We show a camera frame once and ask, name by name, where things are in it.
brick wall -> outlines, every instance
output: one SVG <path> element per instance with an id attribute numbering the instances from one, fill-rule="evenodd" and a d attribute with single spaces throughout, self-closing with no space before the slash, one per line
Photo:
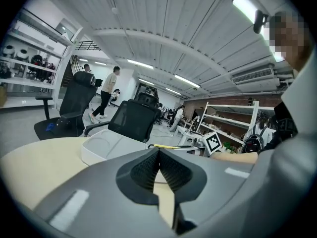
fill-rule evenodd
<path id="1" fill-rule="evenodd" d="M 281 95 L 275 94 L 275 95 L 253 95 L 253 96 L 232 96 L 232 97 L 222 97 L 222 98 L 214 98 L 214 99 L 205 99 L 205 100 L 195 100 L 195 101 L 185 101 L 184 102 L 184 112 L 185 116 L 187 118 L 191 118 L 193 116 L 195 109 L 205 109 L 206 103 L 209 102 L 209 104 L 215 104 L 215 105 L 242 105 L 246 106 L 248 105 L 248 99 L 252 98 L 254 101 L 259 101 L 261 107 L 275 107 L 281 102 Z M 215 110 L 213 108 L 208 108 L 207 114 L 214 113 Z M 233 114 L 233 113 L 227 113 L 227 112 L 217 112 L 220 116 L 223 116 L 225 118 L 243 121 L 250 123 L 251 122 L 251 116 L 248 115 L 241 115 L 241 114 Z M 217 127 L 221 127 L 222 131 L 229 131 L 230 133 L 234 133 L 237 136 L 241 136 L 242 134 L 246 133 L 247 130 L 233 126 L 230 124 L 226 124 L 220 121 L 213 121 L 211 118 L 205 118 L 205 122 L 207 123 L 213 123 Z M 200 131 L 206 130 L 207 132 L 210 132 L 208 129 L 201 126 Z M 241 146 L 238 142 L 231 140 L 230 138 L 227 138 L 223 135 L 220 135 L 221 142 L 228 141 L 231 145 L 239 147 Z"/>

black pants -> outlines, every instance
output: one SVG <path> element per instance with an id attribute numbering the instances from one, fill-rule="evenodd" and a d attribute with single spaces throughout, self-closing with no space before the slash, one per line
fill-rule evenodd
<path id="1" fill-rule="evenodd" d="M 105 108 L 108 105 L 110 97 L 111 97 L 110 93 L 101 91 L 101 105 L 97 107 L 97 109 L 93 112 L 94 116 L 97 116 L 98 114 L 103 116 L 105 114 Z"/>

chair backrest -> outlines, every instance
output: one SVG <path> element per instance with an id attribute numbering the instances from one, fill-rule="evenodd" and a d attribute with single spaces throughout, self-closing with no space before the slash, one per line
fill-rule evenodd
<path id="1" fill-rule="evenodd" d="M 147 104 L 150 107 L 156 107 L 159 103 L 159 100 L 157 97 L 155 97 L 151 94 L 148 94 L 148 93 L 144 93 L 144 92 L 140 92 L 138 94 L 136 101 Z"/>
<path id="2" fill-rule="evenodd" d="M 123 101 L 108 129 L 134 140 L 147 142 L 159 116 L 159 109 L 135 100 Z"/>
<path id="3" fill-rule="evenodd" d="M 84 71 L 75 73 L 67 87 L 59 114 L 63 115 L 72 112 L 81 112 L 83 114 L 89 102 L 94 97 L 96 90 L 93 74 Z M 76 123 L 77 128 L 81 130 L 85 128 L 82 117 L 79 117 Z"/>

chair armrest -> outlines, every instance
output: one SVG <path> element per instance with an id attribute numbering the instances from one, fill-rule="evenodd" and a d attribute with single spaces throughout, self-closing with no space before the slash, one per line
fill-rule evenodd
<path id="1" fill-rule="evenodd" d="M 43 101 L 47 100 L 48 101 L 48 100 L 52 100 L 53 97 L 50 97 L 50 96 L 36 96 L 35 99 L 36 100 L 43 100 Z"/>
<path id="2" fill-rule="evenodd" d="M 61 117 L 66 118 L 66 119 L 70 119 L 70 118 L 76 118 L 76 117 L 79 117 L 82 115 L 83 115 L 83 113 L 81 113 L 81 112 L 72 112 L 72 113 L 63 114 L 63 115 L 61 115 Z"/>
<path id="3" fill-rule="evenodd" d="M 104 121 L 104 122 L 100 122 L 100 123 L 96 123 L 96 124 L 92 124 L 92 125 L 86 126 L 85 132 L 84 132 L 84 136 L 87 137 L 89 131 L 91 131 L 92 129 L 108 125 L 109 123 L 110 123 L 110 121 Z"/>
<path id="4" fill-rule="evenodd" d="M 46 120 L 49 120 L 50 113 L 49 113 L 48 100 L 52 100 L 53 98 L 50 96 L 36 96 L 35 99 L 43 101 L 45 117 L 46 117 Z"/>

white sneaker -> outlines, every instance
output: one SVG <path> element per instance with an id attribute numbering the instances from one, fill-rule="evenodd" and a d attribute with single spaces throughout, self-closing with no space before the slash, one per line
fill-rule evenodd
<path id="1" fill-rule="evenodd" d="M 92 123 L 96 123 L 96 118 L 93 117 L 93 114 L 88 114 L 88 116 L 89 116 L 90 121 L 91 121 Z"/>

